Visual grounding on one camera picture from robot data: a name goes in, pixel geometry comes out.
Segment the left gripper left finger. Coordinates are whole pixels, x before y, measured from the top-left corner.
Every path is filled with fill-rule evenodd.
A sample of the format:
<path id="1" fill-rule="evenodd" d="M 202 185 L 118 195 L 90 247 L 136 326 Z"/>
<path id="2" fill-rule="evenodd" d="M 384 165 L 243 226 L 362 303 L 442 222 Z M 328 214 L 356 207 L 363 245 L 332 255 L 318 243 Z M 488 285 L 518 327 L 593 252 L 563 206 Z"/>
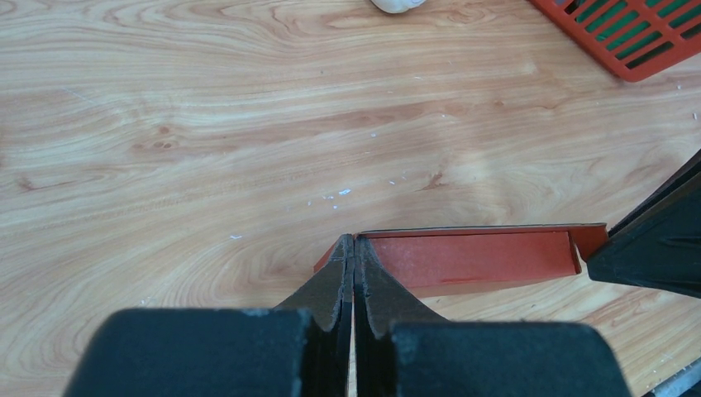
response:
<path id="1" fill-rule="evenodd" d="M 68 396 L 344 396 L 353 240 L 271 309 L 123 309 L 94 333 Z"/>

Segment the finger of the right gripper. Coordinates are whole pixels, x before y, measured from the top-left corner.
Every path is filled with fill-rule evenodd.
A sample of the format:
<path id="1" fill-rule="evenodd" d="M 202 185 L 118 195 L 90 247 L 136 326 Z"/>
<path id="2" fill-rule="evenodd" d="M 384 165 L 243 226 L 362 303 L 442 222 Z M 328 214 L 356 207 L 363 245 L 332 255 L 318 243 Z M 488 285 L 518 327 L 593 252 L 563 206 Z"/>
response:
<path id="1" fill-rule="evenodd" d="M 700 297 L 700 154 L 621 222 L 586 261 L 591 280 Z"/>

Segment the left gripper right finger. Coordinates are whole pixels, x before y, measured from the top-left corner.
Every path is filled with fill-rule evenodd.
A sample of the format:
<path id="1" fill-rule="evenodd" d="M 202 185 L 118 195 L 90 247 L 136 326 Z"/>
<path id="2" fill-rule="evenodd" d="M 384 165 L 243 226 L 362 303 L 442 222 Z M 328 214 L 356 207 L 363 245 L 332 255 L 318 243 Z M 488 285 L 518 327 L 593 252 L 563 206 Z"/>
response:
<path id="1" fill-rule="evenodd" d="M 627 396 L 612 349 L 592 327 L 454 322 L 410 293 L 355 241 L 360 396 Z"/>

